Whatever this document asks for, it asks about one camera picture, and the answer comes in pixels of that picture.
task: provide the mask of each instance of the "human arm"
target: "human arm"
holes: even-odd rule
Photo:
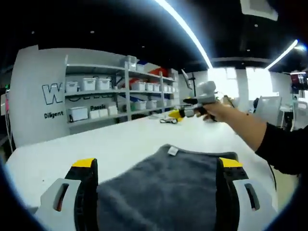
[[[282,173],[299,174],[305,169],[308,128],[287,132],[235,108],[220,103],[204,108],[218,121],[227,123],[246,143]]]

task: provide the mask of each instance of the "human hand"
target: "human hand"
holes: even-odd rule
[[[226,116],[231,109],[230,105],[222,104],[221,102],[210,103],[203,106],[207,110],[207,114],[204,116],[203,120],[208,120],[211,115],[215,117],[218,122],[225,122]]]

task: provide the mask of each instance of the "light strip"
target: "light strip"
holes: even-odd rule
[[[203,56],[208,68],[213,68],[210,59],[208,58],[205,50],[203,49],[201,43],[197,39],[196,35],[194,35],[193,31],[189,28],[186,24],[184,19],[170,6],[165,0],[154,0],[156,1],[161,7],[163,7],[171,16],[180,24],[180,26],[186,31],[189,37],[193,40],[196,44],[198,50],[200,51],[201,55]]]
[[[299,51],[307,51],[307,47],[304,45],[298,45],[297,47],[294,47],[294,49]]]
[[[306,72],[293,72],[293,73],[290,73],[290,75],[304,75],[306,74]]]
[[[298,40],[296,39],[291,46],[285,50],[284,53],[282,53],[274,62],[272,62],[270,65],[265,67],[266,70],[270,69],[272,66],[274,66],[277,62],[279,62],[283,57],[285,57],[298,43]]]

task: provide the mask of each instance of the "towel label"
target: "towel label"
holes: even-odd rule
[[[168,151],[168,154],[169,154],[169,155],[174,155],[174,156],[176,156],[177,153],[178,153],[178,149],[177,149],[176,147],[170,147],[170,148],[169,148],[169,151]]]

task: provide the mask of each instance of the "black ceiling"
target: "black ceiling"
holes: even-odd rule
[[[168,2],[194,31],[214,67],[265,67],[269,63],[251,58],[273,61],[298,38],[281,15],[277,22],[243,15],[240,0]],[[154,0],[66,1],[25,7],[28,10],[7,11],[13,18],[16,15],[15,21],[2,20],[1,68],[14,63],[19,49],[36,44],[40,49],[70,47],[131,54],[166,68],[207,68],[189,36]],[[222,61],[222,57],[239,58]],[[291,51],[272,70],[302,70],[307,63],[306,54]]]

